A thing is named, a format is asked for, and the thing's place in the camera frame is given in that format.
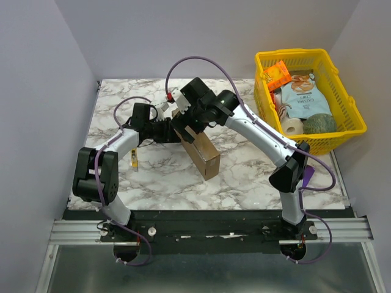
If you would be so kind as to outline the orange snack box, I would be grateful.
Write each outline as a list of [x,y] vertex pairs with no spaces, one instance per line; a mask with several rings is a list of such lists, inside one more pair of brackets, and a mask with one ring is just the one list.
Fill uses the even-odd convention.
[[263,72],[263,74],[270,92],[273,92],[275,89],[291,82],[292,80],[288,68],[282,60],[269,67]]

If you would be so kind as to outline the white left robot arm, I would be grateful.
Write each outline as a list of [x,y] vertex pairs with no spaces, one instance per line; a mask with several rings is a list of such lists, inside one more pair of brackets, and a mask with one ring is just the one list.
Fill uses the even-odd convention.
[[119,198],[119,161],[140,147],[145,140],[157,144],[179,143],[172,119],[160,107],[135,103],[133,113],[114,136],[96,147],[79,150],[72,192],[83,201],[94,203],[111,223],[122,241],[135,235],[131,211]]

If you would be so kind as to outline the red white striped package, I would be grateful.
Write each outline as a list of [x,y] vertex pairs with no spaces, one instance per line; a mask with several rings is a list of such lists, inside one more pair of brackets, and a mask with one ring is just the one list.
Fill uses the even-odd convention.
[[287,108],[290,107],[290,105],[283,103],[281,89],[277,89],[271,92],[271,97],[277,112],[277,116],[281,121],[287,116]]

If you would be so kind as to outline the light blue chips bag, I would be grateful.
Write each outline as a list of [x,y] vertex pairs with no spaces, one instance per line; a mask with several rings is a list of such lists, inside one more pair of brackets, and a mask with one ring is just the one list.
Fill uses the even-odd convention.
[[282,87],[282,104],[290,118],[306,120],[315,114],[332,115],[325,96],[316,86],[313,70],[290,72],[291,81]]

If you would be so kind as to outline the brown cardboard express box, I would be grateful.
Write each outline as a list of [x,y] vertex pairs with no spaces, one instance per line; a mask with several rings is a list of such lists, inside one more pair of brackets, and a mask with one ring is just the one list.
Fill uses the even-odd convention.
[[204,180],[208,181],[209,179],[214,178],[219,174],[221,161],[220,152],[218,152],[212,141],[204,132],[196,134],[189,127],[187,127],[186,130],[195,138],[195,140],[193,143],[186,142],[183,136],[178,131],[175,131],[181,139],[182,146]]

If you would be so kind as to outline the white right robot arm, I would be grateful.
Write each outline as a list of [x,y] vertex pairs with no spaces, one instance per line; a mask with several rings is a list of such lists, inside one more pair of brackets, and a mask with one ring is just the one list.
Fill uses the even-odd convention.
[[197,134],[217,124],[242,135],[270,158],[276,169],[269,182],[279,191],[282,204],[281,232],[288,239],[302,234],[306,216],[298,189],[307,164],[301,151],[307,151],[309,145],[297,145],[260,121],[235,93],[223,90],[217,95],[200,78],[167,97],[178,107],[171,125],[184,141],[193,143]]

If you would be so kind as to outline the purple white box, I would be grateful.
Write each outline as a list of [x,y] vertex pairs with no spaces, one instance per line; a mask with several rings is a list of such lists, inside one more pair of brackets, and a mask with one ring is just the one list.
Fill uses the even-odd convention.
[[302,182],[302,186],[303,187],[307,187],[312,176],[314,175],[315,173],[315,168],[310,166],[310,165],[307,165],[305,170],[304,170],[304,177],[303,177],[303,182]]

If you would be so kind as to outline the aluminium rail frame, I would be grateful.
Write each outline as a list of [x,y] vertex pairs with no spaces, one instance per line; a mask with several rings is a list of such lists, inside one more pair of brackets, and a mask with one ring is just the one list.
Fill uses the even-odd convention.
[[119,163],[119,197],[144,238],[117,228],[71,197],[53,224],[37,292],[384,292],[368,220],[355,215],[342,182],[303,193],[309,225],[272,238],[280,196],[275,166],[242,145],[221,154],[204,180],[178,145],[138,150],[139,168]]

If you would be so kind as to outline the yellow plastic basket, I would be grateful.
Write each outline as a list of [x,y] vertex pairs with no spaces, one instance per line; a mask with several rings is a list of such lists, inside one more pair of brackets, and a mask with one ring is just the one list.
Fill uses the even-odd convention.
[[321,48],[279,49],[256,53],[254,100],[261,119],[268,125],[280,133],[283,132],[263,76],[266,69],[279,61],[283,61],[289,70],[313,70],[316,86],[327,99],[337,123],[336,132],[289,136],[290,139],[296,142],[307,142],[310,145],[310,153],[317,156],[327,154],[352,137],[360,136],[367,131],[354,98],[348,95],[339,78],[337,68],[328,53]]

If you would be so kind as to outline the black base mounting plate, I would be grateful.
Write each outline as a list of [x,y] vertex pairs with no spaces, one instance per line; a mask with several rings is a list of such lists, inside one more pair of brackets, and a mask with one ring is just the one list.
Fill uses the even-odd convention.
[[310,244],[356,240],[362,223],[351,208],[311,210],[302,231],[282,225],[279,210],[134,211],[130,230],[93,211],[66,211],[50,241],[62,245],[108,245],[121,260],[150,255],[224,253],[283,254],[302,259]]

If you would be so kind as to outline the yellow utility knife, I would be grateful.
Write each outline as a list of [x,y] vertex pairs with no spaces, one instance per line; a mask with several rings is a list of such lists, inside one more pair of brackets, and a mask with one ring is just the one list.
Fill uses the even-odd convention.
[[139,168],[139,162],[138,162],[138,157],[137,157],[137,149],[133,148],[130,152],[131,156],[131,167],[132,169],[137,172]]

